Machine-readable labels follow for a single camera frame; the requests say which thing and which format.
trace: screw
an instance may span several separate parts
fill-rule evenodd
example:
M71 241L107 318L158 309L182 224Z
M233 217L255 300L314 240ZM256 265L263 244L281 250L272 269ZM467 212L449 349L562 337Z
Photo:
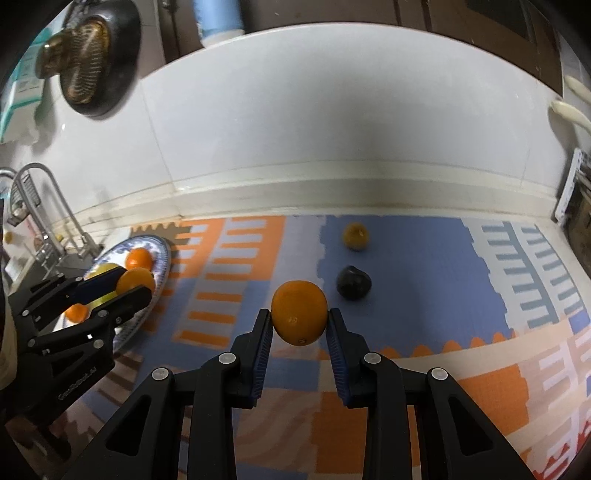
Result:
M164 380L168 376L167 368L157 368L152 372L152 378L156 381Z
M236 361L236 355L232 352L226 352L218 356L217 358L221 364L229 365Z
M431 376L435 380L445 380L448 377L447 372L443 368L434 368L431 370Z
M365 354L363 360L365 360L369 364L375 365L382 361L382 357L379 353L370 352Z

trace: white wall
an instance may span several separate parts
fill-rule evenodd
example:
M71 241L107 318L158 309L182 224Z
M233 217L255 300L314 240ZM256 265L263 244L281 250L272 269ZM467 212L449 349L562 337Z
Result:
M14 149L11 163L46 163L86 223L134 202L150 204L146 220L197 211L186 202L202 214L257 198L313 205L323 184L298 181L361 177L372 196L358 203L436 207L451 196L457 208L545 215L576 144L572 126L548 113L558 96L529 74L470 45L384 25L304 25L197 51L140 80L103 120L75 113L53 82L51 92L42 141ZM394 183L372 189L372 179ZM290 182L285 202L273 196L280 187L240 190ZM490 195L478 202L482 189ZM522 212L523 195L532 205L543 197L544 209Z

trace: blue and white plate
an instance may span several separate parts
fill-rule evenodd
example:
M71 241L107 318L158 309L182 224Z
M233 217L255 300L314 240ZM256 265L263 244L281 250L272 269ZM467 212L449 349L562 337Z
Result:
M137 332L160 298L160 294L164 289L164 284L168 279L168 272L170 271L170 247L168 246L168 243L166 243L166 240L156 235L134 236L104 252L96 259L91 269L85 274L85 278L87 278L90 273L94 272L94 270L103 263L116 263L124 267L127 255L134 248L145 248L152 255L152 274L156 281L156 290L154 290L154 294L152 295L152 301L146 308L136 313L134 317L125 322L123 326L115 329L115 338L113 339L114 352L120 350L125 342ZM62 313L53 331L56 332L57 330L68 328L72 325L75 324L68 320Z

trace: floor mat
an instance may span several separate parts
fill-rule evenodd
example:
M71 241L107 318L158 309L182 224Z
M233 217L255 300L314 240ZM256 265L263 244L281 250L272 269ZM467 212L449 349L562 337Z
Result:
M369 230L363 252L342 244L351 222ZM319 285L347 327L401 367L446 368L538 478L561 474L591 431L589 316L533 224L267 216L142 225L131 234L145 233L170 240L171 278L115 369L68 411L79 447L154 368L201 366L250 331L275 289L294 279ZM347 265L373 281L359 302L336 291ZM361 479L365 421L365 411L341 405L323 338L297 348L275 336L258 407L235 411L238 478ZM179 478L186 455L185 437ZM413 466L418 475L416 448Z

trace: wall tile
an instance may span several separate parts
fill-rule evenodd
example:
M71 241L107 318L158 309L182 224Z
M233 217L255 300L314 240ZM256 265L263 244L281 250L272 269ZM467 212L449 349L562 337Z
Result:
M138 56L138 77L143 78L166 64L157 27L142 26L142 40Z
M60 98L40 131L40 141L20 147L14 160L19 166L38 161L49 167L74 212L171 181L139 83L100 120L80 115ZM49 219L62 218L43 172L34 171L34 178Z
M175 181L364 159L521 178L540 100L535 80L480 49L357 24L247 35L169 64L144 85Z

